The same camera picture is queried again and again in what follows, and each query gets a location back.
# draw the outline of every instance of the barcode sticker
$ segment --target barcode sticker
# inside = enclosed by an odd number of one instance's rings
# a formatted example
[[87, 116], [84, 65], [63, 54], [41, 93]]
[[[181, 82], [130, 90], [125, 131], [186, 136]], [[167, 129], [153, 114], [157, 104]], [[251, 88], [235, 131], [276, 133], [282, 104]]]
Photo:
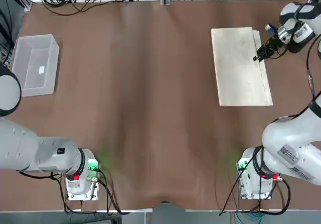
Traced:
[[307, 31], [306, 26], [303, 26], [303, 28], [302, 28], [301, 30], [299, 30], [299, 32], [295, 33], [294, 35], [295, 35], [296, 38], [299, 38], [299, 37], [302, 36], [303, 33], [306, 32], [306, 31]]
[[289, 145], [282, 146], [277, 154], [291, 165], [296, 165], [300, 160], [300, 154]]
[[293, 172], [295, 172], [297, 175], [301, 176], [304, 180], [311, 181], [314, 179], [312, 175], [304, 171], [300, 166], [294, 166], [293, 168], [290, 168]]
[[74, 180], [74, 181], [68, 181], [67, 182], [69, 188], [79, 188], [80, 187], [80, 181]]

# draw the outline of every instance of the transparent plastic box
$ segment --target transparent plastic box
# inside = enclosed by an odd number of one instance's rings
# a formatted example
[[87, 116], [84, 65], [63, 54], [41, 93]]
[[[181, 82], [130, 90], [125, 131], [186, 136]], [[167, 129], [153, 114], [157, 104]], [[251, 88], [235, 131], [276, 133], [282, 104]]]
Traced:
[[54, 92], [58, 56], [53, 35], [19, 37], [12, 72], [20, 82], [23, 97]]

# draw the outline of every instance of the connector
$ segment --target connector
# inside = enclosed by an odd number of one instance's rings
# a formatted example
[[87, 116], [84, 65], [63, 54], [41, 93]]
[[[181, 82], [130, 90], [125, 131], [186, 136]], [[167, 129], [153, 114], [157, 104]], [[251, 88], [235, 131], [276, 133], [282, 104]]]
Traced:
[[87, 176], [87, 181], [89, 182], [97, 182], [98, 178], [95, 176]]

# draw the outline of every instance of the brown table surface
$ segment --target brown table surface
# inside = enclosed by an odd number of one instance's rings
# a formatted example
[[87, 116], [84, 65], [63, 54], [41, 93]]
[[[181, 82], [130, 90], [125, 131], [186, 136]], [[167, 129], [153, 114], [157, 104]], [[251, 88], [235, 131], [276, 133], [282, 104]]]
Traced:
[[[40, 136], [68, 137], [91, 149], [110, 170], [121, 209], [169, 201], [219, 210], [244, 149], [261, 144], [273, 119], [301, 111], [310, 91], [305, 47], [299, 54], [266, 60], [274, 106], [220, 107], [210, 29], [252, 26], [264, 42], [265, 25], [277, 24], [288, 2], [109, 4], [71, 17], [33, 5], [20, 35], [54, 35], [60, 45], [56, 88], [53, 95], [23, 98], [10, 119]], [[315, 49], [310, 60], [319, 89]], [[1, 211], [62, 210], [54, 181], [14, 171], [0, 171], [0, 179]], [[290, 209], [321, 209], [319, 187], [286, 180], [292, 189]], [[100, 200], [84, 202], [84, 209], [106, 209], [105, 197], [101, 188]], [[255, 204], [242, 201], [239, 208]], [[276, 191], [262, 207], [281, 209], [280, 194]], [[227, 209], [236, 209], [233, 198]]]

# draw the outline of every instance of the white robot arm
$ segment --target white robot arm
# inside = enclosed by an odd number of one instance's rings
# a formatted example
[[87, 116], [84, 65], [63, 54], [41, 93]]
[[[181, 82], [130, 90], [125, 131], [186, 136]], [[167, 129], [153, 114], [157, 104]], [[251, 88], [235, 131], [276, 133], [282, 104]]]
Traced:
[[[280, 22], [279, 28], [271, 31], [275, 33], [272, 44], [263, 46], [265, 50], [259, 49], [254, 60], [268, 58], [282, 45], [296, 53], [315, 35], [321, 34], [321, 4], [290, 3], [283, 8]], [[320, 43], [318, 55], [321, 58]], [[242, 198], [269, 197], [272, 180], [277, 179], [278, 173], [321, 185], [321, 150], [313, 145], [321, 140], [320, 129], [321, 96], [296, 118], [268, 125], [263, 133], [262, 148], [246, 149], [238, 161], [238, 172], [244, 170], [240, 177]]]
[[0, 65], [0, 169], [19, 172], [59, 172], [66, 176], [69, 200], [96, 200], [98, 162], [88, 149], [66, 138], [38, 137], [32, 130], [3, 117], [14, 112], [21, 99], [16, 76]]

